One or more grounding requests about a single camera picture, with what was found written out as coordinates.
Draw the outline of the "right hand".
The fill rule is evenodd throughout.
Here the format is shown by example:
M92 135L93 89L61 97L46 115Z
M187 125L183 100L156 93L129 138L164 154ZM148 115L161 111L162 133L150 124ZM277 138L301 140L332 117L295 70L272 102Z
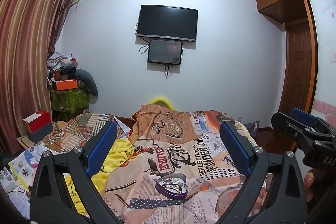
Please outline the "right hand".
M303 179L306 201L314 199L320 200L328 191L332 184L330 174L325 170L316 168L310 169Z

